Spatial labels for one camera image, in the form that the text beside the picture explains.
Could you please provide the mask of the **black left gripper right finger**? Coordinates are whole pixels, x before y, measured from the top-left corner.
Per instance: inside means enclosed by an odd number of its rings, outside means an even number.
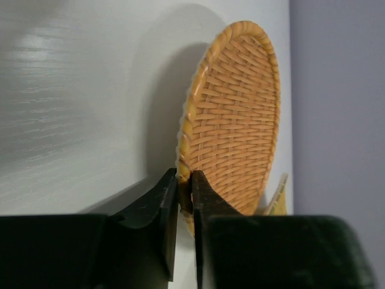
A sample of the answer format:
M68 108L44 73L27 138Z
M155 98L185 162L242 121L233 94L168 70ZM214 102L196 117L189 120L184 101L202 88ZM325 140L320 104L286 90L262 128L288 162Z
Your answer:
M333 216L243 216L191 175L199 288L375 288L359 239Z

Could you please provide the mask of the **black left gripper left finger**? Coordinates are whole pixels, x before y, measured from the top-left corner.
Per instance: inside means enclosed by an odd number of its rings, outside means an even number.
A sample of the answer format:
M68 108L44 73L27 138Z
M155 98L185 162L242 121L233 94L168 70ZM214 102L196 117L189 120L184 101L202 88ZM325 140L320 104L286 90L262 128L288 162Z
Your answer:
M111 216L4 216L1 287L167 288L176 229L176 169Z

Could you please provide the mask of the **yellow fan-shaped bamboo plate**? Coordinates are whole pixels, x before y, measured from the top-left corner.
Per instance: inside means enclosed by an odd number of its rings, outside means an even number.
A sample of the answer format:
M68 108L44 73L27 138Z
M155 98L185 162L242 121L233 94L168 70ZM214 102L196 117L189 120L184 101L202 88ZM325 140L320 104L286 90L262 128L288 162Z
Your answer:
M288 180L288 174L283 173L281 175L279 185L274 193L271 202L264 209L263 216L286 216L288 214L286 206L286 183Z

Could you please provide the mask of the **round orange woven plate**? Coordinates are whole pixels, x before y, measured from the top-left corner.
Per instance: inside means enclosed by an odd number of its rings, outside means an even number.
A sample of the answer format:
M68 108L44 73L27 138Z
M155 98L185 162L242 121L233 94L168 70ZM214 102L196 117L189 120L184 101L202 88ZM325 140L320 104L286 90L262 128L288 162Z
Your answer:
M194 232L188 182L201 170L235 210L252 215L273 166L280 123L280 76L268 34L234 22L208 47L188 89L177 134L179 204Z

